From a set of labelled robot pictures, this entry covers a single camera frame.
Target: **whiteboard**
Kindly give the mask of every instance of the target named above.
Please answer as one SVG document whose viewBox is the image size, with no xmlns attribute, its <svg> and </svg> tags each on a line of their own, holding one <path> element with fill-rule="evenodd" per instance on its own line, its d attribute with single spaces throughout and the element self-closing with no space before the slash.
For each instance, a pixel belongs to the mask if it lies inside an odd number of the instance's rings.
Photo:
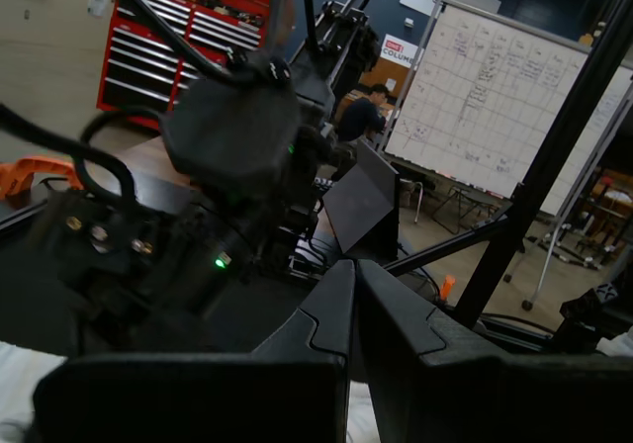
<svg viewBox="0 0 633 443">
<path fill-rule="evenodd" d="M 509 198 L 587 55 L 446 6 L 385 151 Z M 541 210 L 556 215 L 630 84 L 620 67 Z"/>
</svg>

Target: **dark shirt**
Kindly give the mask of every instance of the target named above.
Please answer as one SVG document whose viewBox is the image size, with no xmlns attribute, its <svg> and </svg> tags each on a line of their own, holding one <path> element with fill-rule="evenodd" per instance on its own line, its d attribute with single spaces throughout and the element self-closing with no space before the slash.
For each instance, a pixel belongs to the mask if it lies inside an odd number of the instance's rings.
<svg viewBox="0 0 633 443">
<path fill-rule="evenodd" d="M 378 114 L 378 109 L 369 99 L 361 98 L 352 102 L 343 112 L 338 123 L 338 140 L 352 141 L 366 130 L 381 132 L 385 126 L 385 118 Z"/>
</svg>

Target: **orange clip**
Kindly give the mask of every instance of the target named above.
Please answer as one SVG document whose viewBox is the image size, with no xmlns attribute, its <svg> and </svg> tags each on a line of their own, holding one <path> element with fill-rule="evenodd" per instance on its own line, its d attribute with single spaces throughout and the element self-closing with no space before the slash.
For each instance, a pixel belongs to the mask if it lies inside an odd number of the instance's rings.
<svg viewBox="0 0 633 443">
<path fill-rule="evenodd" d="M 27 156 L 13 164 L 0 164 L 0 200 L 31 189 L 36 173 L 65 176 L 71 188 L 83 189 L 72 163 L 45 156 Z"/>
<path fill-rule="evenodd" d="M 455 285 L 455 277 L 452 275 L 446 275 L 444 278 L 444 284 L 442 285 L 442 289 L 439 291 L 439 298 L 443 301 L 448 299 L 448 296 L 453 289 L 453 285 Z"/>
</svg>

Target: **man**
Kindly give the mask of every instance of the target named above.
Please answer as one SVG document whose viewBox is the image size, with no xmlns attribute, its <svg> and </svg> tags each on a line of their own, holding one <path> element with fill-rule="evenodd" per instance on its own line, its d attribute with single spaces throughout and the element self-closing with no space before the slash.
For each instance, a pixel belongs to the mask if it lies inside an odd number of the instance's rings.
<svg viewBox="0 0 633 443">
<path fill-rule="evenodd" d="M 385 126 L 385 118 L 378 113 L 378 108 L 387 101 L 389 89 L 384 84 L 374 85 L 369 98 L 360 98 L 352 102 L 343 112 L 338 123 L 338 141 L 355 142 L 363 134 L 374 139 L 376 132 Z"/>
</svg>

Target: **red sign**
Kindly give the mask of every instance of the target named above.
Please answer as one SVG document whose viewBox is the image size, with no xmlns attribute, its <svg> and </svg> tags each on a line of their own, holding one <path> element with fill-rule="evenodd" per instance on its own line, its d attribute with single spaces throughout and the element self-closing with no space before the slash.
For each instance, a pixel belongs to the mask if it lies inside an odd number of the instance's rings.
<svg viewBox="0 0 633 443">
<path fill-rule="evenodd" d="M 405 47 L 402 44 L 394 43 L 393 41 L 387 41 L 386 47 L 393 49 L 396 52 L 402 52 Z"/>
</svg>

